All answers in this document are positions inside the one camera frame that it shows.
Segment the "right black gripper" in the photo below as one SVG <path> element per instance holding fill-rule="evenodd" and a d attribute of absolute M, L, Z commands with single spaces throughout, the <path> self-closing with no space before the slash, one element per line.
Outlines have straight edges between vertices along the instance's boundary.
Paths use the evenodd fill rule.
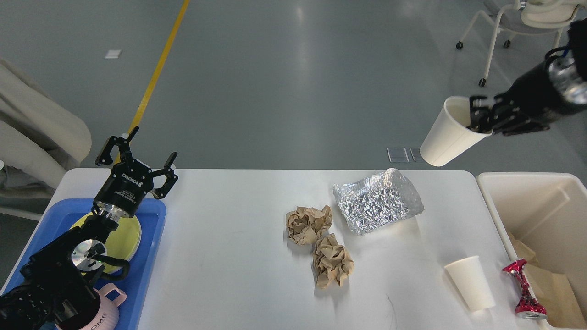
<path fill-rule="evenodd" d="M 501 98 L 483 95 L 469 97 L 468 130 L 503 136 L 537 133 L 549 130 L 550 123 L 585 111 L 585 105 L 568 101 L 550 80 L 547 65 L 542 62 L 516 79 Z M 516 107 L 526 117 L 516 117 Z"/>

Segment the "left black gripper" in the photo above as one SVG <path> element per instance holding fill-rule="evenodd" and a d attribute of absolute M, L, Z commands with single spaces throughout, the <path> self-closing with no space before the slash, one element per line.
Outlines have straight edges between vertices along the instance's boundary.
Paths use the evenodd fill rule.
<path fill-rule="evenodd" d="M 135 126 L 129 134 L 124 133 L 120 137 L 111 136 L 95 159 L 96 166 L 113 165 L 113 167 L 94 198 L 94 206 L 99 209 L 118 209 L 121 217 L 124 218 L 135 216 L 148 192 L 151 192 L 155 199 L 163 199 L 178 181 L 178 176 L 173 169 L 178 152 L 172 152 L 163 168 L 158 170 L 152 170 L 133 157 L 130 142 L 139 129 L 140 127 Z M 114 147 L 119 149 L 120 156 L 120 161 L 116 164 L 111 156 Z M 156 177 L 165 177 L 165 182 L 159 188 L 153 188 L 153 179 Z"/>

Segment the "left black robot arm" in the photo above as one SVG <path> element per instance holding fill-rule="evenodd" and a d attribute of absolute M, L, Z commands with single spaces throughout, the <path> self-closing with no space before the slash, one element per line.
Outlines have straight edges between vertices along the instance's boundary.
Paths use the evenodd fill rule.
<path fill-rule="evenodd" d="M 105 243 L 120 219 L 135 216 L 148 193 L 160 200 L 178 180 L 172 167 L 177 152 L 158 170 L 133 157 L 130 144 L 138 130 L 110 137 L 97 156 L 96 165 L 112 168 L 91 215 L 34 253 L 20 269 L 23 282 L 2 295 L 3 330 L 39 330 L 49 321 L 63 330 L 117 322 L 105 311 L 105 293 L 94 285 L 98 279 L 123 280 L 131 265 L 109 256 Z"/>

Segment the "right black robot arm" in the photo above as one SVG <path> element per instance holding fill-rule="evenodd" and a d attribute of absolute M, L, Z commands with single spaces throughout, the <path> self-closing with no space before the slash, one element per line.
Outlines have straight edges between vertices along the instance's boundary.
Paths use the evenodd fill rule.
<path fill-rule="evenodd" d="M 551 123 L 587 108 L 586 21 L 571 23 L 566 46 L 548 51 L 544 60 L 492 99 L 469 98 L 465 127 L 476 133 L 516 134 L 548 130 Z"/>

